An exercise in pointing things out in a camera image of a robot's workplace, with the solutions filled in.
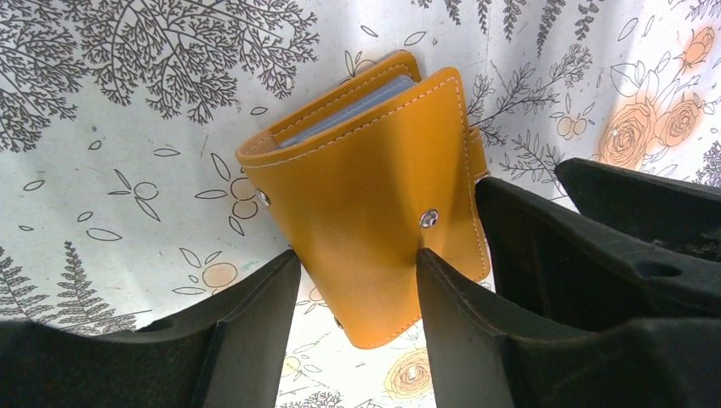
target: silver rivet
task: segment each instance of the silver rivet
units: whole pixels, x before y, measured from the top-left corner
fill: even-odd
[[[270,198],[261,190],[255,190],[255,198],[262,202],[264,206],[270,205]]]
[[[431,209],[421,216],[421,228],[430,228],[438,222],[438,212]]]

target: wallet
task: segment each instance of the wallet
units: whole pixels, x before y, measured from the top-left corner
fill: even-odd
[[[490,272],[474,199],[488,174],[458,70],[423,79],[398,51],[253,135],[236,158],[359,349],[421,317],[416,254]]]

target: orange leather wallet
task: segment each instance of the orange leather wallet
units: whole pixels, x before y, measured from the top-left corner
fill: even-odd
[[[418,249],[474,281],[490,272],[473,193],[487,166],[454,68],[422,79],[413,56],[396,52],[236,157],[359,349],[420,319]]]

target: orange flower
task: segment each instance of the orange flower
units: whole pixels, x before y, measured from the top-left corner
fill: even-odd
[[[636,169],[653,138],[656,111],[647,104],[629,104],[613,116],[599,141],[602,163]]]
[[[681,60],[684,62],[684,67],[693,68],[694,65],[700,64],[704,61],[704,58],[708,55],[713,47],[713,41],[716,39],[716,31],[713,27],[708,26],[702,28],[698,34],[694,36],[691,43],[683,54],[681,54]]]
[[[696,98],[698,97],[691,100],[682,98],[671,110],[667,110],[658,118],[654,126],[654,134],[661,140],[661,145],[674,147],[694,132],[701,114]]]
[[[409,400],[429,392],[433,383],[428,350],[421,348],[403,354],[388,371],[383,385],[394,400]]]

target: metal snap button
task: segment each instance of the metal snap button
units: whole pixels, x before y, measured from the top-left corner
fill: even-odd
[[[430,209],[421,216],[421,228],[430,228],[438,222],[438,212]]]
[[[255,190],[255,198],[262,202],[264,206],[270,205],[270,198],[261,190]]]

